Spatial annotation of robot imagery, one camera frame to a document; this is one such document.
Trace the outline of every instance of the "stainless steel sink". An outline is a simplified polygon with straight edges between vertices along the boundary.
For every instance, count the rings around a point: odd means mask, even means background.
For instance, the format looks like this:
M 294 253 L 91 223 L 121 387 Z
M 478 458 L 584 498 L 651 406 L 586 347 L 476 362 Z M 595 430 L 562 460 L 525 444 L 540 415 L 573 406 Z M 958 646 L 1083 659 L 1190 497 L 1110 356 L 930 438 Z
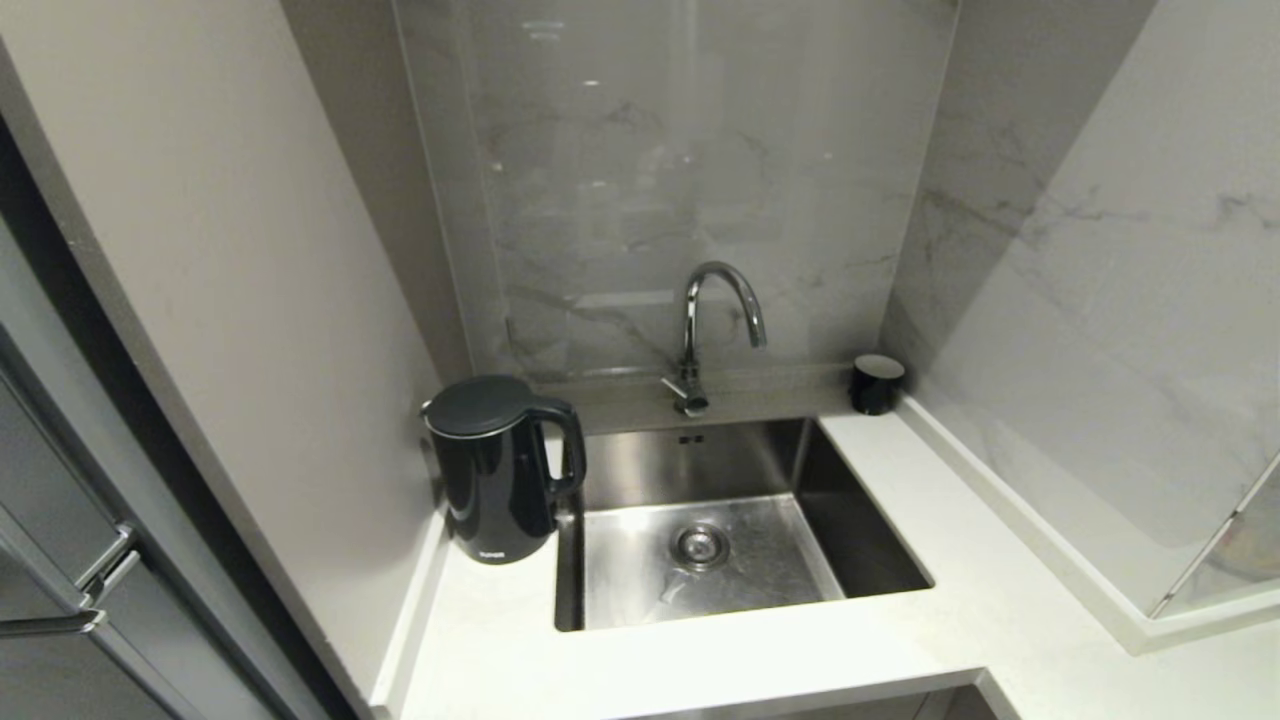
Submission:
M 809 419 L 588 436 L 563 503 L 556 626 L 932 587 Z

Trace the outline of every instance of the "faucet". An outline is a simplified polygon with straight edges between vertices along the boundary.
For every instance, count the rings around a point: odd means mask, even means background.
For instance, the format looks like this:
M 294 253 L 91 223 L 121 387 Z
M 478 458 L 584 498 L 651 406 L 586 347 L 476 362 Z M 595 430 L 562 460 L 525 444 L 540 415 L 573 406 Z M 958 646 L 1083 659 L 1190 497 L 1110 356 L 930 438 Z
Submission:
M 755 299 L 751 283 L 746 282 L 742 273 L 727 263 L 703 263 L 694 268 L 689 275 L 689 287 L 685 291 L 685 352 L 680 360 L 680 378 L 662 378 L 662 384 L 676 393 L 676 411 L 690 418 L 700 418 L 707 413 L 710 402 L 703 392 L 701 382 L 698 379 L 698 296 L 703 290 L 703 281 L 708 275 L 719 275 L 733 288 L 737 299 L 742 302 L 742 313 L 746 315 L 746 332 L 751 337 L 751 347 L 764 347 L 769 343 L 764 334 L 764 315 L 760 314 L 760 301 Z

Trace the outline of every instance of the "marble backsplash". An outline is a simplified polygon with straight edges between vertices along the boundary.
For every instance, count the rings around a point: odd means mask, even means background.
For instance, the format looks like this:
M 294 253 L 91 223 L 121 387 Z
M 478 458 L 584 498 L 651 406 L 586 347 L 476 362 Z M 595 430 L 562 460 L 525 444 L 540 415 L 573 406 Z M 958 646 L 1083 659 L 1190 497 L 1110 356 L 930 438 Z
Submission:
M 477 372 L 662 372 L 705 260 L 708 368 L 876 346 L 947 0 L 397 0 Z
M 1276 28 L 1272 0 L 966 1 L 884 322 L 1143 611 L 1280 450 Z

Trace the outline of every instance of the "kettle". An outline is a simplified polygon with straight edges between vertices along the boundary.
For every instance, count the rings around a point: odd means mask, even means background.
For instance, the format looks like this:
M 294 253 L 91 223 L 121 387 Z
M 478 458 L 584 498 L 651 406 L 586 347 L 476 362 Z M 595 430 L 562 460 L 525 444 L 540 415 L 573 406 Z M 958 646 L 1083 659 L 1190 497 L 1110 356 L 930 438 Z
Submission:
M 509 375 L 480 375 L 447 387 L 422 406 L 444 475 L 448 521 L 480 562 L 515 562 L 556 529 L 556 500 L 586 475 L 582 427 L 573 407 L 539 397 Z M 564 461 L 552 477 L 541 423 L 559 425 Z

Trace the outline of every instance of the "sink drain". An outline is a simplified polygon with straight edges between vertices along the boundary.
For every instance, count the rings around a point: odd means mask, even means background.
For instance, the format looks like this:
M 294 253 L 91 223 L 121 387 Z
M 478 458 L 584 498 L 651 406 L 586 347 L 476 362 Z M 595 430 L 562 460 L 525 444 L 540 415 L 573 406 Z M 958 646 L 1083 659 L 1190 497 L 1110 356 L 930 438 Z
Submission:
M 698 523 L 676 530 L 671 538 L 671 553 L 685 568 L 707 570 L 728 557 L 728 537 L 716 525 Z

